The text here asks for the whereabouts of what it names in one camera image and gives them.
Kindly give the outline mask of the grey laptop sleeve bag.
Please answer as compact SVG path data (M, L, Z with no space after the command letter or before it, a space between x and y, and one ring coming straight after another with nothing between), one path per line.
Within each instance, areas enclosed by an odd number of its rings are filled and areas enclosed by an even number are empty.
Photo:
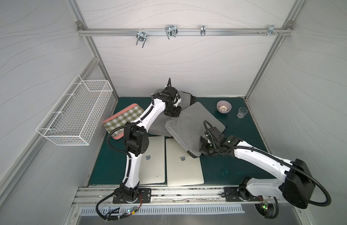
M220 132L226 129L200 102L182 110L179 117L168 119L165 128L190 156L197 158L201 156L200 138L205 132L205 120Z

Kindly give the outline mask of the silver apple laptop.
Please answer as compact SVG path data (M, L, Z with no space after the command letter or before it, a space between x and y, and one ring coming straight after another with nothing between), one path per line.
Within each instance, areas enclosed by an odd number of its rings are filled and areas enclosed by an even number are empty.
M169 187L204 184L200 158L190 156L175 139L166 139L167 185Z
M149 147L142 156L139 170L140 185L164 183L165 168L165 137L149 137Z

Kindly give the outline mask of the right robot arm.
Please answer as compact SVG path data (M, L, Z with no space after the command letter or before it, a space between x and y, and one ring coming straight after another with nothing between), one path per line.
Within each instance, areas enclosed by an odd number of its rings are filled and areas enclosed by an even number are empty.
M244 178L234 191L241 200L248 201L251 197L275 197L284 198L297 208L308 207L315 184L308 178L310 173L303 161L276 157L238 137L226 137L216 127L209 128L200 137L199 150L206 156L230 155L274 176L272 179Z

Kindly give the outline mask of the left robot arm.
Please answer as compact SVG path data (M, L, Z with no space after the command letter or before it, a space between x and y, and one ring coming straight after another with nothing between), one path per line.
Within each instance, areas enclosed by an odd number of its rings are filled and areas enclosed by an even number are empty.
M162 91L152 95L147 109L124 129L124 145L128 153L125 177L122 181L122 194L128 202L134 202L138 196L139 169L143 154L149 147L148 130L164 113L169 117L179 117L182 108L179 106L181 97L178 90L166 86Z

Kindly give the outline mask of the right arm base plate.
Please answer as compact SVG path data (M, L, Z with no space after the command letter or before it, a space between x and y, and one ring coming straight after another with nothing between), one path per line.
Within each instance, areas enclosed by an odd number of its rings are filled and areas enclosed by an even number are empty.
M253 196L246 188L243 187L224 187L223 193L220 194L226 202L261 202L259 197Z

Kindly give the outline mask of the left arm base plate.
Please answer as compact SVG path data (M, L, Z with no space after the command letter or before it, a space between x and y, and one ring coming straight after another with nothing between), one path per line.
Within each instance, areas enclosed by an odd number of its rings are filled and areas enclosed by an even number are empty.
M136 189L116 189L113 195L112 203L150 203L151 202L151 188L136 188Z

